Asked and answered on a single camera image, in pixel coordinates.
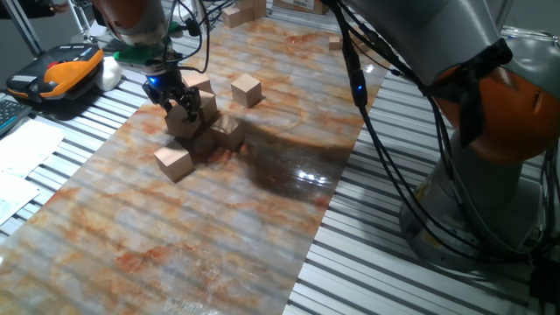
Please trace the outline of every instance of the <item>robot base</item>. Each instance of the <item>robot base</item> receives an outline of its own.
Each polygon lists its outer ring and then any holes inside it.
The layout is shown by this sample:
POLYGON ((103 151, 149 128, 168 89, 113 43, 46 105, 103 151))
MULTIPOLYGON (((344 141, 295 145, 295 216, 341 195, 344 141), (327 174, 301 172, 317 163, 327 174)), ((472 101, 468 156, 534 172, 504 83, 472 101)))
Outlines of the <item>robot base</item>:
MULTIPOLYGON (((473 245, 480 246, 475 237, 479 235, 485 244, 492 244, 492 248, 504 248, 488 233, 488 229, 514 249, 524 250, 526 241, 536 241, 540 231, 537 229, 540 227, 540 214, 543 213, 540 211, 543 209, 541 186, 519 177, 522 164, 491 164, 468 148, 460 149, 456 135, 451 139, 451 147, 455 169, 469 191, 478 214, 463 194, 460 199, 465 201, 465 206, 461 211, 441 160, 433 173, 416 189, 416 198, 423 208, 447 230, 473 245), (472 229, 476 229, 475 233, 469 228, 467 220, 471 222, 472 229)), ((440 240, 465 255, 480 256, 477 249, 451 237, 423 216, 416 206, 414 208, 440 240)), ((405 204, 401 207, 400 225, 412 249, 428 262, 462 272, 484 267, 480 262, 444 248, 426 232, 405 204)))

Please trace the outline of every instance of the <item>wooden cube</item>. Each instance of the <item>wooden cube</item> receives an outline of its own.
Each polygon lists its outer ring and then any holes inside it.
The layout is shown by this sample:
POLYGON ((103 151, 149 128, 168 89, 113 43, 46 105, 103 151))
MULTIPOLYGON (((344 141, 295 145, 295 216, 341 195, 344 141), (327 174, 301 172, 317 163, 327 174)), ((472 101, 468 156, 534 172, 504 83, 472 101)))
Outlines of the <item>wooden cube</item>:
POLYGON ((259 18, 265 18, 266 15, 266 0, 255 0, 255 6, 253 7, 253 19, 257 20, 259 18))
POLYGON ((335 36, 335 37, 330 37, 329 38, 329 50, 330 51, 336 51, 336 50, 340 50, 342 49, 342 41, 340 40, 340 37, 335 36))
POLYGON ((189 152, 179 143, 173 141, 154 153, 159 169, 167 177, 177 182, 194 171, 193 160, 189 152))
MULTIPOLYGON (((363 38, 366 37, 366 34, 365 34, 363 31, 361 31, 361 29, 360 29, 359 27, 355 26, 354 29, 355 29, 363 38)), ((359 38, 357 38, 352 32, 350 32, 350 39, 351 39, 354 43, 356 43, 358 46, 359 46, 360 44, 363 43, 363 42, 362 42, 359 38)))
POLYGON ((250 109, 263 98, 261 82, 248 74, 235 80, 231 84, 234 101, 250 109))
POLYGON ((197 73, 197 72, 189 73, 188 75, 183 76, 183 79, 185 80, 185 84, 189 88, 196 87, 199 88, 200 91, 204 91, 208 93, 214 92, 212 91, 210 78, 208 78, 208 76, 205 75, 204 73, 197 73))
POLYGON ((235 150, 245 139, 245 129, 237 118, 222 115, 212 124, 213 139, 220 147, 235 150))
POLYGON ((200 127, 200 118, 197 117, 194 122, 191 122, 188 118, 175 120, 168 115, 165 117, 165 124, 167 124, 168 134, 174 137, 190 138, 200 127))
POLYGON ((364 42, 360 42, 360 43, 358 44, 358 47, 359 47, 364 53, 369 52, 369 49, 370 49, 369 46, 366 45, 364 42))
POLYGON ((254 5, 254 0, 239 0, 237 2, 237 8, 239 8, 239 10, 243 11, 246 9, 253 9, 253 5, 254 5))
POLYGON ((182 121, 188 118, 188 114, 186 113, 185 108, 179 106, 177 103, 173 104, 173 108, 167 113, 167 118, 182 121))
POLYGON ((229 28, 234 28, 243 24, 242 11, 235 7, 229 7, 222 10, 221 16, 224 20, 224 25, 229 28))
POLYGON ((199 116, 202 123, 210 123, 217 112, 216 95, 200 91, 199 116))
POLYGON ((248 8, 245 10, 241 10, 241 22, 248 23, 255 20, 255 16, 253 15, 253 8, 248 8))

